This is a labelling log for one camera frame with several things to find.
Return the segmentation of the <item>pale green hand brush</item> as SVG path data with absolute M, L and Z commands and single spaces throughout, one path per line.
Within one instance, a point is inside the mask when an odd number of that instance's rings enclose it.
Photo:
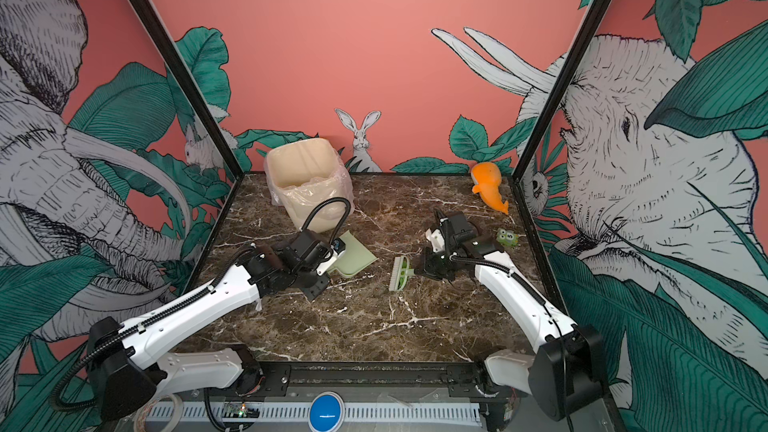
M 407 256 L 398 256 L 394 260 L 394 264 L 393 264 L 393 268 L 392 268 L 392 273 L 391 273 L 391 277 L 390 277 L 390 282 L 389 282 L 389 291 L 390 292 L 400 292 L 407 285 L 406 284 L 403 288 L 401 288 L 400 284 L 399 284 L 399 282 L 400 282 L 401 264 L 403 262 L 403 258 L 404 257 L 407 257 Z

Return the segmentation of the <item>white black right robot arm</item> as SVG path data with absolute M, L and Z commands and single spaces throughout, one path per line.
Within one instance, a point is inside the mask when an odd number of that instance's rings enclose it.
M 491 381 L 531 395 L 555 421 L 600 400 L 608 392 L 602 335 L 558 309 L 520 272 L 502 244 L 461 212 L 434 211 L 434 227 L 416 273 L 452 281 L 465 270 L 487 288 L 518 324 L 532 353 L 500 351 L 484 360 Z

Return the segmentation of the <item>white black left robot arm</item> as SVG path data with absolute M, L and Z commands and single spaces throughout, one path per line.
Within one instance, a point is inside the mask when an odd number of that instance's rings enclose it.
M 228 313 L 283 290 L 296 288 L 314 300 L 346 250 L 342 239 L 325 240 L 311 230 L 276 246 L 249 244 L 214 279 L 174 301 L 122 323 L 97 322 L 85 356 L 53 387 L 50 406 L 63 413 L 94 407 L 109 422 L 165 394 L 207 388 L 240 396 L 257 392 L 264 373 L 247 346 L 181 355 L 173 348 Z

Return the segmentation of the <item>pale green dustpan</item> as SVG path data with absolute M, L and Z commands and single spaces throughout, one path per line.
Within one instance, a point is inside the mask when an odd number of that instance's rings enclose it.
M 345 245 L 330 271 L 336 272 L 345 279 L 350 279 L 372 265 L 377 257 L 370 252 L 351 232 L 347 231 L 340 236 Z

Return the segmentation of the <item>cream plastic trash bin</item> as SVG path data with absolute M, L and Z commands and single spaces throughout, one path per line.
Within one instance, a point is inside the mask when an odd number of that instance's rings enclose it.
M 338 152 L 324 138 L 289 143 L 269 151 L 264 170 L 272 203 L 302 227 L 311 211 L 332 197 L 354 201 L 351 177 Z

